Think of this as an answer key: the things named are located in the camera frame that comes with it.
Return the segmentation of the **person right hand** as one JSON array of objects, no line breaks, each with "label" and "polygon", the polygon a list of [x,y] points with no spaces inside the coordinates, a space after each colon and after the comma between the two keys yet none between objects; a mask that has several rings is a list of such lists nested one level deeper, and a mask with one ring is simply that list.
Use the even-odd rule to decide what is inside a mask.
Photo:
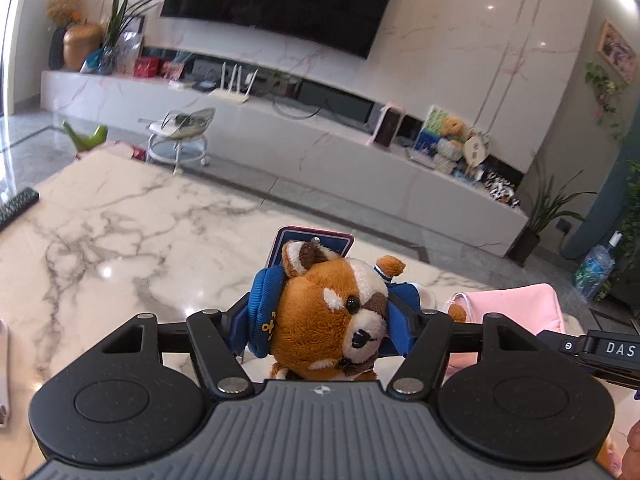
[{"label": "person right hand", "polygon": [[628,432],[628,448],[620,464],[620,480],[640,480],[640,422]]}]

